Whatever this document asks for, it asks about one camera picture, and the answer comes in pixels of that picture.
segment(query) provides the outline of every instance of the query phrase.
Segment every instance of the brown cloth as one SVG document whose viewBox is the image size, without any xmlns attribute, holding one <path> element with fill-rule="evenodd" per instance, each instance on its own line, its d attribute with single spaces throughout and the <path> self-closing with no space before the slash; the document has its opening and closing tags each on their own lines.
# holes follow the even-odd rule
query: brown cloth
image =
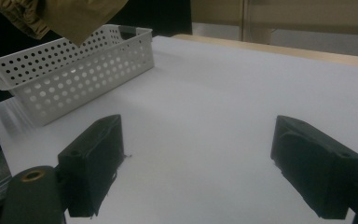
<svg viewBox="0 0 358 224">
<path fill-rule="evenodd" d="M 27 35 L 41 38 L 48 29 L 80 46 L 128 0 L 0 0 L 0 12 Z"/>
<path fill-rule="evenodd" d="M 37 0 L 0 0 L 0 13 L 23 33 L 40 39 L 49 28 L 36 15 L 37 7 Z"/>
</svg>

